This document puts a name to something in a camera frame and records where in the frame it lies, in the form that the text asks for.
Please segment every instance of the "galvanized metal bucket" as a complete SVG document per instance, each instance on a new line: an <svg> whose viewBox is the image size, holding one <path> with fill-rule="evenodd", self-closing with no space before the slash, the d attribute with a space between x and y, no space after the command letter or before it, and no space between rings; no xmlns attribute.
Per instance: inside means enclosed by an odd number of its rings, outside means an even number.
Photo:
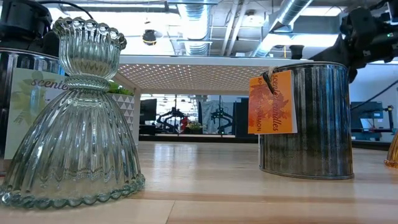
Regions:
<svg viewBox="0 0 398 224"><path fill-rule="evenodd" d="M260 169L306 179L353 178L346 67L311 62L276 69L285 70L292 71L298 133L260 135Z"/></svg>
<svg viewBox="0 0 398 224"><path fill-rule="evenodd" d="M15 68L26 68L64 75L58 58L26 50L0 48L0 175L11 161L4 160L7 124L11 98L12 74Z"/></svg>

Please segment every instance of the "paper sign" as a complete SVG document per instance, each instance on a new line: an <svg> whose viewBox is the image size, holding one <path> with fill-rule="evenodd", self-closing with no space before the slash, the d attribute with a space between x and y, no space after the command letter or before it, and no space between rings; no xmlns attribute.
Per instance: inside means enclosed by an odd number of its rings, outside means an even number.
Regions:
<svg viewBox="0 0 398 224"><path fill-rule="evenodd" d="M274 73L272 94L263 77L250 79L250 134L297 133L291 71Z"/></svg>
<svg viewBox="0 0 398 224"><path fill-rule="evenodd" d="M65 78L50 72L14 68L5 159L14 157L26 132L45 106L68 89Z"/></svg>

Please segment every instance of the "orange tag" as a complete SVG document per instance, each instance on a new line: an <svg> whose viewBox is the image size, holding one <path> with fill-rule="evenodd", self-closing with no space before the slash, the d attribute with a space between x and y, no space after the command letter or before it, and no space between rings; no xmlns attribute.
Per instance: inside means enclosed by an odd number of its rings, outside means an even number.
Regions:
<svg viewBox="0 0 398 224"><path fill-rule="evenodd" d="M297 133L292 72L272 74L272 94L263 77L250 79L249 133Z"/></svg>

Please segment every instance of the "exposed ductwork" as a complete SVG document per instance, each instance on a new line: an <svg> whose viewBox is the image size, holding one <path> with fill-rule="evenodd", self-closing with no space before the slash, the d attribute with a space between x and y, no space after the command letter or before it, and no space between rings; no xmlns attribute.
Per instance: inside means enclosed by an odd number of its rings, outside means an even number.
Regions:
<svg viewBox="0 0 398 224"><path fill-rule="evenodd" d="M209 38L210 9L211 6L202 4L178 5L184 22L184 38L191 40L184 43L187 55L208 55L209 43L202 41Z"/></svg>
<svg viewBox="0 0 398 224"><path fill-rule="evenodd" d="M287 27L288 30L291 31L293 23L312 1L313 0L284 0L280 6L275 21L270 24L269 30L266 34L284 27ZM270 38L272 37L267 35L251 56L265 57L274 46L274 42L271 41Z"/></svg>

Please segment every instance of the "wooden table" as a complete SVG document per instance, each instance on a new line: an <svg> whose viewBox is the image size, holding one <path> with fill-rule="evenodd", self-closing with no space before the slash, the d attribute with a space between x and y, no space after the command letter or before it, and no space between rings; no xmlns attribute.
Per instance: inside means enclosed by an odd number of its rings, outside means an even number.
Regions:
<svg viewBox="0 0 398 224"><path fill-rule="evenodd" d="M257 144L140 142L145 191L63 210L0 207L0 223L397 223L398 169L387 152L354 150L352 180L258 169Z"/></svg>

